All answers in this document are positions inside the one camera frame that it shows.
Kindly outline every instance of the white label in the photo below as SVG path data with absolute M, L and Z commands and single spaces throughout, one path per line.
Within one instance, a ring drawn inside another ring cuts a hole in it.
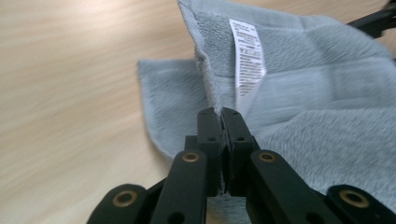
M 254 25 L 230 19 L 235 42 L 236 110 L 243 116 L 251 104 L 266 74 L 262 44 Z

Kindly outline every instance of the wooden table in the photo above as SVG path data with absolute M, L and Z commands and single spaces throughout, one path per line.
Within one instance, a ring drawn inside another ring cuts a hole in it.
M 386 1 L 244 2 L 347 22 Z M 85 223 L 117 185 L 164 178 L 136 62 L 192 57 L 174 0 L 1 1 L 0 223 Z

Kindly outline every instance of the towel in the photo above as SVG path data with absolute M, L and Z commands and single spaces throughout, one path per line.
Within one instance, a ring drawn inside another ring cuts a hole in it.
M 255 27 L 266 75 L 244 114 L 261 148 L 282 155 L 313 189 L 364 189 L 396 211 L 396 66 L 370 36 L 323 16 L 296 16 L 226 1 L 178 1 L 194 60 L 139 62 L 148 132 L 168 158 L 196 134 L 196 114 L 235 105 L 230 19 Z M 249 223 L 243 199 L 208 208 Z

